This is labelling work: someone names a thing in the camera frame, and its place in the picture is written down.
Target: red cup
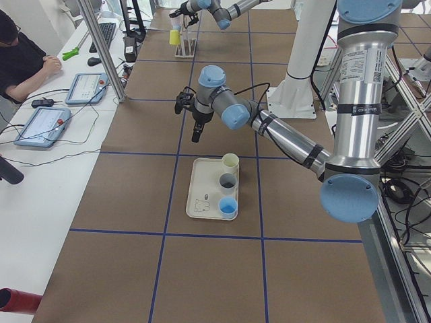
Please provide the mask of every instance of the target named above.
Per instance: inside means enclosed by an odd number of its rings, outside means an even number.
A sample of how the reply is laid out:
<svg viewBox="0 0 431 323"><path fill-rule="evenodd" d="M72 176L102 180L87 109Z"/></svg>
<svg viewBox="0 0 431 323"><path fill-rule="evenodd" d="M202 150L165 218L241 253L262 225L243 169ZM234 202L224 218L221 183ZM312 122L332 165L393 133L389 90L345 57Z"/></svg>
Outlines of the red cup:
<svg viewBox="0 0 431 323"><path fill-rule="evenodd" d="M0 289L0 312L34 314L41 300L41 295L3 288Z"/></svg>

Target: blue tablet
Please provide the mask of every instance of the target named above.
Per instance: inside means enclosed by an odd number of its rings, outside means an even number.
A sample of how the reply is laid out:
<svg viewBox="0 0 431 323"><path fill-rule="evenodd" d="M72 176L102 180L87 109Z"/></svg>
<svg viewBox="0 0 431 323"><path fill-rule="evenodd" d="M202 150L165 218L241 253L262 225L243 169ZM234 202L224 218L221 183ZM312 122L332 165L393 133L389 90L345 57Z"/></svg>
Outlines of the blue tablet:
<svg viewBox="0 0 431 323"><path fill-rule="evenodd" d="M40 106L13 143L19 146L50 147L65 129L70 116L68 108Z"/></svg>
<svg viewBox="0 0 431 323"><path fill-rule="evenodd" d="M73 79L66 104L98 103L106 91L108 76L105 73L80 73Z"/></svg>

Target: dark hair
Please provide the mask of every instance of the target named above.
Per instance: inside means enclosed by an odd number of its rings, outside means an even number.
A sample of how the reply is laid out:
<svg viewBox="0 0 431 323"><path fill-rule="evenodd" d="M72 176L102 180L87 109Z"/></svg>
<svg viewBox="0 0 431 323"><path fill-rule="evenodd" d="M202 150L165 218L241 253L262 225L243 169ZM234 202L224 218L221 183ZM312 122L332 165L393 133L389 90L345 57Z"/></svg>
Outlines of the dark hair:
<svg viewBox="0 0 431 323"><path fill-rule="evenodd" d="M0 41L13 42L18 37L18 31L13 20L0 10Z"/></svg>

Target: white table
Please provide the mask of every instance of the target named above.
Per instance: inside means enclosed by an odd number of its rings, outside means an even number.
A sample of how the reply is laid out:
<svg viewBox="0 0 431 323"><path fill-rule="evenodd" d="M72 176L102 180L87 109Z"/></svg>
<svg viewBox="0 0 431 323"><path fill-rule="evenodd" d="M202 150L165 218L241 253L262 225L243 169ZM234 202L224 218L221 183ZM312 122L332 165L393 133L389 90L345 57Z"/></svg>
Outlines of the white table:
<svg viewBox="0 0 431 323"><path fill-rule="evenodd" d="M107 18L99 21L117 23L110 46L117 66L121 62L119 58L124 58L119 21ZM63 51L75 48L86 30L82 23ZM51 77L35 94L69 88L76 73L103 72L102 64L87 66L90 57L98 56L88 52L91 42L91 36L88 36L79 55L63 62L62 72ZM66 92L43 96L59 101L65 99ZM24 124L29 119L34 111L31 101L22 105L11 120L12 124ZM94 105L99 118L84 144L57 142L50 149L33 149L7 143L0 145L0 153L9 159L39 164L69 154L97 150L108 132L117 104L113 89L108 87L101 102ZM69 108L74 114L81 106ZM96 117L91 107L85 107L71 119L60 139L85 140ZM0 136L0 143L14 140L16 135L15 130L7 129ZM98 153L87 153L39 167L12 163L25 177L18 185L0 182L0 288L44 293L97 157ZM0 323L27 323L31 320L30 315L0 313Z"/></svg>

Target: blue cup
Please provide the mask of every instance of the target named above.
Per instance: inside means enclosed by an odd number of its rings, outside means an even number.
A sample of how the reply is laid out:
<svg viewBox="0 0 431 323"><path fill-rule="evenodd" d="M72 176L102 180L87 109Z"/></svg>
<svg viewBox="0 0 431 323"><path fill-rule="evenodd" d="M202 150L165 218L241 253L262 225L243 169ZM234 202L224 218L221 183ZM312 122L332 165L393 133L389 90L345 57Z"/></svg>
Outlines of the blue cup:
<svg viewBox="0 0 431 323"><path fill-rule="evenodd" d="M236 216L238 211L238 202L231 196L225 196L220 199L218 208L226 219L232 219Z"/></svg>

